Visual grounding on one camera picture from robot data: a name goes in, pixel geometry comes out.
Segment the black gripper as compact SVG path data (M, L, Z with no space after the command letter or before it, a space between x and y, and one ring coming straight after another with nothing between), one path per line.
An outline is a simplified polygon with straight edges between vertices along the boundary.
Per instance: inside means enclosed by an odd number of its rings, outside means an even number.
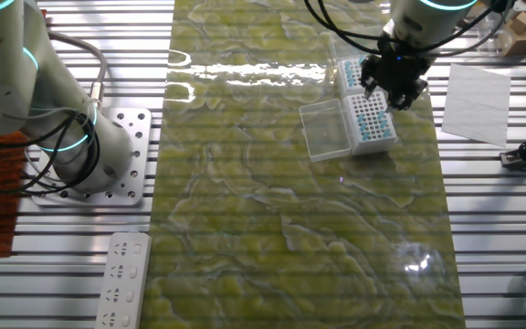
M405 111L426 88L427 83L421 77L427 71L427 58L369 55L361 63L360 82L366 99L380 87L387 91L390 108Z

